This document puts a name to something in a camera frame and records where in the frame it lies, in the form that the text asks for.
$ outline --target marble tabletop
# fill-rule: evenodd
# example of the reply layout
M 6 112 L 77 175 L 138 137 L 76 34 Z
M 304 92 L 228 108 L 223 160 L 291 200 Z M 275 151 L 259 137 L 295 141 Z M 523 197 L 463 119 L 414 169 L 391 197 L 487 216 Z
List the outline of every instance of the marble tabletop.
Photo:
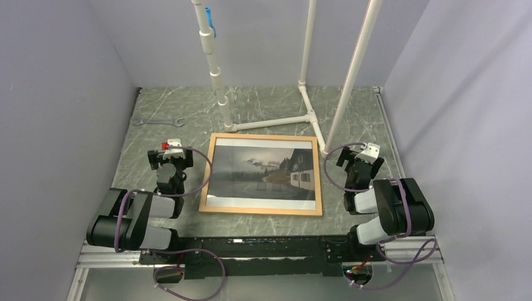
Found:
M 341 87 L 309 87 L 308 94 L 326 138 L 336 112 Z M 297 87 L 231 87 L 227 91 L 234 122 L 254 122 L 304 115 L 305 105 Z M 135 105 L 134 117 L 173 119 L 183 117 L 183 127 L 172 125 L 130 125 L 120 156 L 113 187 L 153 190 L 156 173 L 150 169 L 146 152 L 160 149 L 161 142 L 180 138 L 205 153 L 211 133 L 224 132 L 223 122 L 211 87 L 143 88 Z M 289 124 L 243 130 L 241 134 L 313 136 L 310 124 Z M 385 121 L 371 87 L 355 87 L 333 145 L 348 142 L 373 142 L 381 146 L 386 162 L 377 178 L 398 177 Z M 331 177 L 345 181 L 345 172 L 330 163 Z M 194 157 L 194 167 L 186 170 L 185 190 L 201 184 L 205 161 Z M 351 216 L 344 210 L 343 192 L 329 183 L 322 170 L 323 216 L 260 216 L 198 212 L 200 194 L 185 197 L 178 219 L 153 218 L 150 224 L 177 229 L 180 236 L 275 236 L 344 235 L 350 227 L 365 223 L 371 216 Z

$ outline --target cable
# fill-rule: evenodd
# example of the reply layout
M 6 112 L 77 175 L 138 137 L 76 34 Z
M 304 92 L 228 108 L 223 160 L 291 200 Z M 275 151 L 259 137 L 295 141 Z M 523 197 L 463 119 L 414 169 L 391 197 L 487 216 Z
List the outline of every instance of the cable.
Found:
M 181 263 L 181 260 L 183 260 L 183 257 L 184 257 L 184 253 L 181 254 L 181 256 L 179 257 L 178 262 L 176 263 L 177 266 L 179 266 L 179 264 Z
M 182 196 L 189 196 L 191 194 L 194 194 L 194 193 L 197 193 L 198 191 L 200 191 L 202 188 L 204 188 L 208 183 L 209 181 L 211 180 L 211 176 L 213 175 L 213 163 L 209 160 L 209 158 L 207 157 L 206 154 L 202 153 L 200 150 L 197 150 L 193 147 L 190 147 L 190 146 L 172 146 L 172 145 L 169 145 L 168 148 L 170 149 L 189 149 L 197 154 L 199 154 L 201 157 L 205 158 L 205 160 L 207 161 L 207 164 L 209 164 L 209 176 L 205 179 L 205 181 L 203 181 L 203 184 L 201 184 L 199 187 L 197 187 L 196 189 L 188 192 L 188 193 L 183 193 L 183 194 L 157 194 L 158 196 L 162 196 L 164 198 L 180 198 Z M 129 196 L 132 194 L 132 193 L 138 193 L 139 191 L 141 191 L 140 189 L 132 189 L 130 191 L 128 191 L 124 197 L 122 198 L 122 202 L 120 203 L 120 209 L 118 211 L 118 218 L 117 218 L 117 226 L 116 226 L 116 229 L 115 229 L 115 238 L 114 238 L 114 249 L 115 249 L 115 252 L 116 253 L 122 253 L 123 250 L 120 249 L 120 246 L 119 246 L 119 240 L 120 240 L 120 226 L 122 225 L 122 216 L 124 215 L 124 209 L 125 209 L 125 204 L 127 203 L 127 200 L 129 199 Z
M 325 241 L 326 243 L 337 243 L 337 244 L 339 244 L 339 245 L 348 242 L 348 240 L 344 240 L 344 241 L 332 241 L 332 240 L 326 240 L 326 239 L 323 239 L 323 241 Z
M 423 249 L 426 247 L 426 245 L 428 245 L 431 241 L 434 242 L 434 247 L 432 248 L 431 252 L 429 253 L 430 255 L 432 255 L 432 253 L 434 253 L 434 251 L 436 250 L 435 246 L 437 246 L 437 242 L 436 242 L 436 240 L 434 238 L 428 239 L 425 243 L 423 243 L 421 245 L 421 248 L 419 248 L 419 250 L 417 251 L 416 255 L 414 256 L 414 259 L 401 272 L 401 275 L 399 275 L 399 277 L 394 279 L 394 281 L 392 281 L 392 282 L 390 282 L 390 283 L 388 283 L 386 285 L 382 285 L 380 287 L 367 287 L 365 285 L 359 285 L 359 284 L 357 284 L 355 282 L 349 281 L 349 279 L 347 278 L 347 276 L 345 274 L 344 274 L 344 278 L 349 282 L 350 285 L 355 285 L 356 287 L 358 287 L 360 289 L 363 289 L 363 290 L 385 290 L 387 288 L 390 288 L 390 287 L 396 285 L 397 283 L 399 283 L 401 280 L 403 280 L 403 278 L 408 273 L 408 271 L 410 271 L 410 269 L 414 266 L 414 263 L 419 262 L 419 261 L 416 261 L 416 260 L 418 259 L 419 255 L 421 254 Z
M 410 261 L 396 261 L 396 260 L 394 260 L 394 259 L 391 259 L 391 258 L 387 257 L 387 256 L 384 254 L 384 252 L 382 252 L 382 250 L 381 250 L 381 248 L 380 248 L 380 246 L 379 246 L 380 243 L 377 244 L 376 249 L 377 249 L 377 253 L 379 253 L 379 254 L 380 254 L 380 255 L 381 255 L 386 261 L 388 261 L 388 262 L 391 262 L 391 263 L 393 263 L 393 264 L 395 264 L 395 265 L 409 265 L 409 264 L 411 264 L 411 263 L 418 263 L 418 262 L 421 262 L 421 261 L 424 261 L 424 260 L 430 258 L 430 257 L 432 256 L 432 254 L 434 254 L 434 252 L 436 252 L 436 250 L 438 250 L 438 243 L 437 243 L 437 241 L 436 241 L 435 239 L 433 239 L 433 238 L 431 238 L 431 239 L 429 239 L 429 240 L 434 240 L 434 246 L 432 247 L 432 249 L 430 249 L 430 252 L 429 252 L 428 254 L 426 254 L 425 256 L 421 257 L 421 258 L 414 258 L 414 259 L 412 259 L 412 260 L 410 260 Z
M 327 172 L 327 161 L 331 158 L 333 152 L 336 152 L 337 150 L 339 149 L 343 149 L 344 147 L 349 147 L 349 146 L 354 146 L 354 145 L 364 145 L 366 146 L 367 144 L 365 144 L 364 142 L 353 142 L 353 143 L 348 143 L 348 144 L 344 144 L 344 145 L 340 145 L 339 147 L 331 150 L 326 156 L 325 156 L 325 159 L 323 161 L 323 173 L 325 173 L 325 176 L 327 177 L 327 179 L 329 180 L 329 182 L 331 182 L 332 185 L 336 186 L 336 188 L 339 188 L 339 189 L 342 189 L 343 191 L 347 191 L 349 193 L 365 193 L 366 191 L 368 191 L 369 189 L 348 189 L 348 188 L 345 188 L 345 187 L 342 187 L 340 186 L 338 183 L 334 182 L 333 179 L 331 178 L 331 176 L 329 175 L 329 173 Z
M 160 283 L 157 282 L 157 274 L 160 271 L 170 270 L 170 269 L 177 269 L 178 271 L 181 271 L 182 269 L 180 267 L 176 268 L 176 267 L 172 267 L 172 266 L 166 266 L 166 267 L 161 267 L 161 268 L 156 269 L 155 272 L 153 273 L 153 282 L 155 283 L 155 286 L 160 288 L 161 290 L 167 292 L 167 293 L 170 293 L 171 295 L 174 295 L 177 298 L 181 298 L 181 299 L 186 300 L 186 301 L 207 301 L 207 300 L 211 300 L 212 298 L 214 298 L 216 295 L 218 295 L 220 293 L 220 291 L 223 288 L 225 282 L 227 281 L 227 276 L 225 274 L 225 267 L 223 266 L 222 260 L 220 259 L 220 257 L 218 257 L 218 255 L 214 254 L 213 252 L 211 252 L 209 250 L 197 249 L 196 248 L 196 249 L 187 249 L 187 250 L 181 250 L 181 251 L 164 251 L 164 250 L 150 250 L 150 251 L 154 252 L 154 253 L 161 253 L 161 254 L 168 254 L 168 255 L 184 254 L 184 253 L 188 253 L 188 252 L 203 252 L 203 253 L 207 253 L 207 254 L 211 255 L 216 260 L 218 260 L 218 263 L 221 266 L 221 276 L 222 276 L 221 284 L 215 290 L 214 293 L 212 293 L 209 297 L 206 297 L 206 298 L 203 298 L 203 299 L 191 299 L 191 298 L 185 297 L 183 295 L 180 295 L 180 294 L 174 292 L 173 290 L 168 289 L 167 287 L 164 287 L 163 285 L 161 285 Z
M 401 202 L 403 203 L 403 209 L 405 210 L 405 216 L 407 217 L 407 231 L 403 235 L 396 235 L 397 238 L 404 238 L 410 235 L 412 233 L 412 218 L 410 217 L 410 208 L 408 208 L 407 203 L 407 193 L 405 192 L 405 188 L 403 187 L 403 183 L 401 181 L 391 178 L 389 179 L 390 182 L 395 182 L 397 184 L 397 187 L 399 187 L 399 194 L 401 195 Z
M 366 256 L 366 258 L 364 258 L 364 261 L 362 261 L 362 264 L 360 265 L 354 265 L 351 267 L 352 270 L 358 270 L 359 268 L 362 268 L 363 266 L 366 265 L 366 263 L 368 263 L 368 261 L 370 260 L 370 254 L 368 254 Z
M 164 198 L 180 198 L 181 196 L 189 196 L 191 194 L 197 193 L 198 191 L 202 190 L 209 183 L 209 181 L 211 180 L 211 176 L 213 175 L 213 163 L 209 160 L 209 157 L 207 157 L 207 155 L 202 153 L 200 150 L 197 150 L 197 149 L 195 149 L 193 147 L 190 147 L 190 146 L 173 146 L 173 145 L 169 145 L 168 148 L 169 149 L 188 149 L 188 150 L 191 150 L 191 151 L 197 153 L 201 157 L 203 157 L 205 159 L 205 161 L 207 162 L 207 164 L 209 164 L 209 176 L 207 176 L 205 181 L 203 181 L 203 184 L 201 184 L 196 189 L 191 190 L 191 191 L 189 191 L 187 193 L 183 193 L 183 194 L 159 194 L 159 193 L 157 193 L 157 195 L 158 196 L 162 196 Z

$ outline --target black mounting base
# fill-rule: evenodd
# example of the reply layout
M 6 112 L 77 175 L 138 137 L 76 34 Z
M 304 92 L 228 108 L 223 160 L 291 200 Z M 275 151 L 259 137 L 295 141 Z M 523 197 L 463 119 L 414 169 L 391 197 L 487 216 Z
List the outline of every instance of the black mounting base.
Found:
M 338 263 L 384 261 L 375 250 L 368 248 L 353 252 L 350 240 L 344 235 L 179 238 L 178 250 L 203 248 L 223 260 L 228 276 L 322 274 L 342 276 Z M 141 255 L 141 265 L 176 264 L 164 261 L 153 253 Z M 216 259 L 205 253 L 186 253 L 181 260 L 186 265 L 187 279 L 220 276 Z

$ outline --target framed picture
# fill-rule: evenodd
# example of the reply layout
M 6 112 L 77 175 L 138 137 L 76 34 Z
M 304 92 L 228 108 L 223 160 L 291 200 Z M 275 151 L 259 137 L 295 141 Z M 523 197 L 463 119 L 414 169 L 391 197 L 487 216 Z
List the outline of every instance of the framed picture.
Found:
M 208 157 L 200 211 L 322 215 L 315 137 L 212 134 Z

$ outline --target blue clip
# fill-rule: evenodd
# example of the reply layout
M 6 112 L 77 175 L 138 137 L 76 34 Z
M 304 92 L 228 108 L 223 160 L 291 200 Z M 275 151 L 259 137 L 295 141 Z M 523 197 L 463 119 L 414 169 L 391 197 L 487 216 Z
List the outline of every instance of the blue clip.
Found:
M 211 19 L 211 9 L 210 8 L 205 8 L 205 13 L 207 14 L 207 20 L 209 20 L 209 26 L 210 26 L 210 28 L 213 29 L 213 31 L 215 33 L 215 38 L 216 38 L 216 28 L 214 27 L 213 20 Z

